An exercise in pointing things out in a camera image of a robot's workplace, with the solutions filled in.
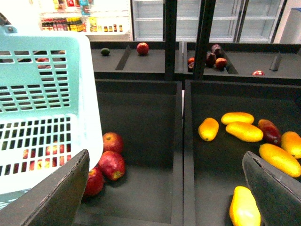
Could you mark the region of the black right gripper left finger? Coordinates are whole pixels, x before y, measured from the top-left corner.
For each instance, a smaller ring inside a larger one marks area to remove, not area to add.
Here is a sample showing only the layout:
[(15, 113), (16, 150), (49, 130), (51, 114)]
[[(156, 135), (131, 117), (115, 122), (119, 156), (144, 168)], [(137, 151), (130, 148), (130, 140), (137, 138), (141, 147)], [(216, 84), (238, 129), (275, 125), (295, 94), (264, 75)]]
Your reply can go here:
[(89, 152), (84, 149), (26, 194), (1, 209), (2, 226), (71, 226), (86, 188)]

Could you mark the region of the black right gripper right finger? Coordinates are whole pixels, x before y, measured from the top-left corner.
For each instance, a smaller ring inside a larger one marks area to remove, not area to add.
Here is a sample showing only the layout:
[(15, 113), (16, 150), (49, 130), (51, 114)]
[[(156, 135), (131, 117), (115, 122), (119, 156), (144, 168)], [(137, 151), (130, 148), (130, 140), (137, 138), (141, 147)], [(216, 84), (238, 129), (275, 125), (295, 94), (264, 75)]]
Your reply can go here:
[(266, 226), (301, 224), (301, 182), (248, 151), (242, 159), (246, 182)]

